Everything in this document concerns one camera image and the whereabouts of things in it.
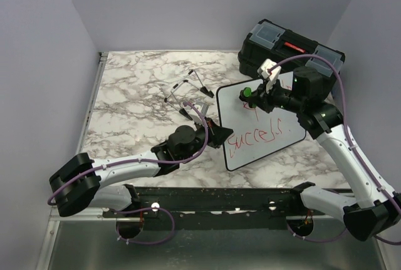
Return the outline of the green black whiteboard eraser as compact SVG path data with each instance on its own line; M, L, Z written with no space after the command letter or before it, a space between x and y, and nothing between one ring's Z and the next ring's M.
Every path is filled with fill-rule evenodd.
M242 89L242 90L240 91L240 94L239 94L239 99L240 99L245 105L247 105L248 107L249 107L248 101L254 99L254 98L250 98L251 92L252 92L252 89L250 89L250 87L245 87L244 89Z

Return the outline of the white whiteboard with red writing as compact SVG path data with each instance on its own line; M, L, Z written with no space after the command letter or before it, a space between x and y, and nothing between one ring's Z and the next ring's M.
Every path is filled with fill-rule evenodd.
M220 126L233 134L223 144L228 171L237 170L305 139L306 130L294 113L275 108L266 113L239 99L244 88L255 90L263 81L247 80L217 89Z

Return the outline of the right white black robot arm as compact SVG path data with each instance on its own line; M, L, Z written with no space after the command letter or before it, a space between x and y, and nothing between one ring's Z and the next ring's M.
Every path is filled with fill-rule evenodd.
M329 93L329 77L316 69L302 66L293 70L290 90L281 86L274 69L262 74L263 82L255 89L241 90L239 98L251 108L266 113L280 108L296 114L298 123L316 140L336 163L353 192L353 197L324 190L305 182L292 189L288 207L294 214L317 210L344 223L357 240L366 241L394 226L400 220L400 194L369 166L366 156L352 140L343 115L336 106L325 101Z

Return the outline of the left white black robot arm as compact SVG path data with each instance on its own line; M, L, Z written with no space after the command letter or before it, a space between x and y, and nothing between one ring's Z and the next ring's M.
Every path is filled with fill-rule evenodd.
M100 191L130 179L167 175L197 158L206 147L219 148L232 133L231 128L207 118L195 127L179 126L166 141L138 155L95 160L86 152L79 153L49 178L53 194L48 204L55 205L60 216L69 217L99 201L100 207L131 217L138 212L139 202L128 187L118 192L119 200L111 194L101 196Z

